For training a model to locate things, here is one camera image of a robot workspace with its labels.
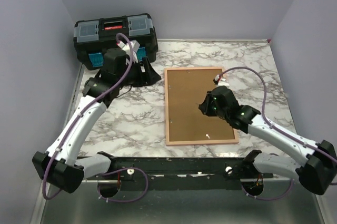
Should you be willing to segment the pink picture frame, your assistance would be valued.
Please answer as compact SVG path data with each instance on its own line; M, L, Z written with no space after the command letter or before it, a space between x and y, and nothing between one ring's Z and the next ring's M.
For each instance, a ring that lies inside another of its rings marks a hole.
M164 70L167 145L237 144L237 130L199 110L223 67L170 67Z

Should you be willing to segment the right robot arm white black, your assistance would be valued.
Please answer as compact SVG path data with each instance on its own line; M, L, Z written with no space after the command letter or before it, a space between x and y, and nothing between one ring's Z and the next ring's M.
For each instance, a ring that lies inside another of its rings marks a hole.
M261 151L250 153L242 164L247 177L273 173L298 181L313 194L323 195L336 177L336 152L332 143L316 142L292 133L265 118L249 106L240 105L226 86L208 91L199 110L206 116L216 116L232 128L258 137L288 155L273 156Z

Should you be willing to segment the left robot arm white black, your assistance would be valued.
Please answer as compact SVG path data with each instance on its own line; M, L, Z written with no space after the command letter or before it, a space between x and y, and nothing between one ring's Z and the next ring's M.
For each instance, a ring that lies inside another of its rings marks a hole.
M161 80L147 56L130 57L120 48L109 49L103 66L84 84L80 103L55 142L44 152L36 152L32 163L43 183L73 193L82 180L97 174L105 179L116 175L117 167L108 154L78 160L80 149L92 127L120 94L124 86L151 86Z

